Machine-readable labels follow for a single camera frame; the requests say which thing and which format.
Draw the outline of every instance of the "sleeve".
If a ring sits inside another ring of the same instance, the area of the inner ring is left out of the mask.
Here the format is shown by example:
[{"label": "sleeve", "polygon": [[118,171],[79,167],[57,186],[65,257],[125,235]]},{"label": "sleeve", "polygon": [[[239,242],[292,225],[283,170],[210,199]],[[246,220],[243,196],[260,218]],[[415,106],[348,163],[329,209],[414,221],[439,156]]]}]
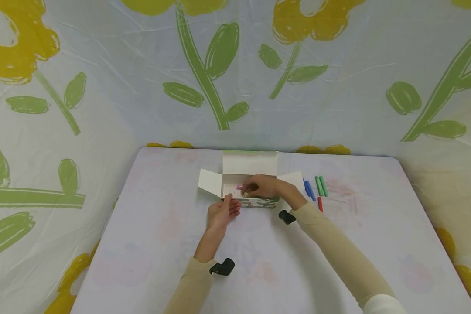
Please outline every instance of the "sleeve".
[{"label": "sleeve", "polygon": [[394,298],[391,287],[368,258],[312,203],[291,213],[302,231],[319,246],[360,308],[363,309],[374,295]]},{"label": "sleeve", "polygon": [[407,314],[401,303],[390,295],[378,294],[370,298],[363,314]]},{"label": "sleeve", "polygon": [[209,269],[215,264],[214,260],[201,263],[191,258],[164,314],[198,314],[211,290]]}]

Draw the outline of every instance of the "left hand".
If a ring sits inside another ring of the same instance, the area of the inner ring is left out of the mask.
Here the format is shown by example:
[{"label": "left hand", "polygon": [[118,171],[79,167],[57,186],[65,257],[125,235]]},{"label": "left hand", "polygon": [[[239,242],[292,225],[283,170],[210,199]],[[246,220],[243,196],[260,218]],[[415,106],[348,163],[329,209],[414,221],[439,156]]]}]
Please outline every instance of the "left hand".
[{"label": "left hand", "polygon": [[225,195],[223,202],[210,205],[207,209],[207,230],[225,231],[229,222],[238,217],[241,203],[232,199],[232,194]]}]

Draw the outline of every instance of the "white table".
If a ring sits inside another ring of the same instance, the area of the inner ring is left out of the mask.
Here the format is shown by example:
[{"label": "white table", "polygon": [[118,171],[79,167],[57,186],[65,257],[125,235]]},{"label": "white table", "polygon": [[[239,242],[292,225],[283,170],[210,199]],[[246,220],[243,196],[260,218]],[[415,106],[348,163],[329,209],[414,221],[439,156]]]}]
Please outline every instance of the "white table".
[{"label": "white table", "polygon": [[[162,313],[218,201],[197,187],[220,172],[216,150],[143,148],[81,287],[73,314]],[[409,314],[471,314],[471,301],[399,162],[390,157],[279,154],[279,173],[323,175],[324,213],[367,255]],[[242,208],[216,254],[202,313],[361,313],[321,251],[275,209]]]}]

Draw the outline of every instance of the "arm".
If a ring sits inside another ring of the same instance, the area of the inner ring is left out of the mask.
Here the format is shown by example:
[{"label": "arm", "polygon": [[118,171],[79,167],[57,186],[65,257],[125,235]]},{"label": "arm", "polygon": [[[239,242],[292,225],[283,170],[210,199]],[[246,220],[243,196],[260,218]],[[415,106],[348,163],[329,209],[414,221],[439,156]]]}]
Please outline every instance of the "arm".
[{"label": "arm", "polygon": [[164,314],[197,314],[201,311],[212,286],[209,269],[216,264],[216,251],[225,236],[226,227],[240,213],[241,203],[232,195],[208,208],[207,228],[190,259],[180,284],[167,304]]},{"label": "arm", "polygon": [[374,295],[394,298],[391,287],[365,255],[294,185],[257,175],[247,182],[243,191],[249,191],[250,195],[277,195],[284,199],[291,206],[291,214],[300,228],[316,242],[361,308]]}]

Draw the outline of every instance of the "white box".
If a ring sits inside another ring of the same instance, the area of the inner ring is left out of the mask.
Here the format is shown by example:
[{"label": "white box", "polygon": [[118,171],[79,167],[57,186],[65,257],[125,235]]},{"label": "white box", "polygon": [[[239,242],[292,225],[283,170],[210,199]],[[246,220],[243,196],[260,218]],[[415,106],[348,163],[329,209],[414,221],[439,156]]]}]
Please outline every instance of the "white box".
[{"label": "white box", "polygon": [[199,188],[218,196],[220,199],[229,193],[238,199],[242,207],[275,208],[278,198],[245,198],[237,185],[244,184],[255,174],[265,174],[303,188],[302,173],[294,172],[277,175],[279,152],[223,151],[222,174],[201,169]]}]

